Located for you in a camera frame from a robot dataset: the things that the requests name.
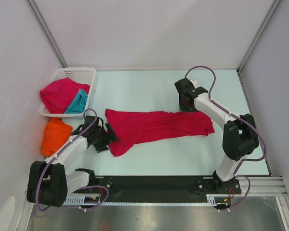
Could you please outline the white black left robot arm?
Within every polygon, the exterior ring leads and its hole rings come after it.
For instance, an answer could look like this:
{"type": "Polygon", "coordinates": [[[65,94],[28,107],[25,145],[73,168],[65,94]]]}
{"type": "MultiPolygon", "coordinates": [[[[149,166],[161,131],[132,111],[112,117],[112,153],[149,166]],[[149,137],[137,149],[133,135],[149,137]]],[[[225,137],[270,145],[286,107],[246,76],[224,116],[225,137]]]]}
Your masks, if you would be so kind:
{"type": "Polygon", "coordinates": [[[98,193],[93,200],[96,206],[109,197],[109,187],[98,185],[95,172],[77,168],[66,171],[90,146],[97,153],[107,151],[118,137],[109,123],[87,115],[84,123],[73,129],[60,119],[51,118],[44,130],[41,144],[43,161],[35,161],[30,167],[26,199],[35,203],[39,211],[49,207],[61,207],[69,194],[98,193]]]}

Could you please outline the white plastic laundry basket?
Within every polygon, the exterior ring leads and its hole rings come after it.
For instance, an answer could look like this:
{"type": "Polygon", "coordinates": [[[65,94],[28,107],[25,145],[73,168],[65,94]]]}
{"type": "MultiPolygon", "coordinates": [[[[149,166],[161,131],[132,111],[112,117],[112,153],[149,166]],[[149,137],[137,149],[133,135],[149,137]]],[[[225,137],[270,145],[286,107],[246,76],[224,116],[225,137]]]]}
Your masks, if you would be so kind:
{"type": "Polygon", "coordinates": [[[96,70],[86,67],[60,68],[40,92],[41,116],[77,118],[88,109],[96,70]]]}

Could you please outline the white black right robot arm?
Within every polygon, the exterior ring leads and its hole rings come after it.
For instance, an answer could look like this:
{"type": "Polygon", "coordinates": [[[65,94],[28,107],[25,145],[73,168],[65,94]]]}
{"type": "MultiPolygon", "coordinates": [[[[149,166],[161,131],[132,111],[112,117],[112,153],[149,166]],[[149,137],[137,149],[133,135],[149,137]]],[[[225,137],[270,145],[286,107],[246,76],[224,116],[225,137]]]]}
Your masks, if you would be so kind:
{"type": "Polygon", "coordinates": [[[224,157],[212,175],[212,186],[216,192],[224,193],[234,181],[236,168],[259,146],[258,135],[250,128],[255,121],[250,114],[236,118],[225,112],[212,102],[205,88],[196,88],[194,84],[187,78],[174,83],[179,94],[179,109],[183,112],[203,112],[222,128],[224,157]]]}

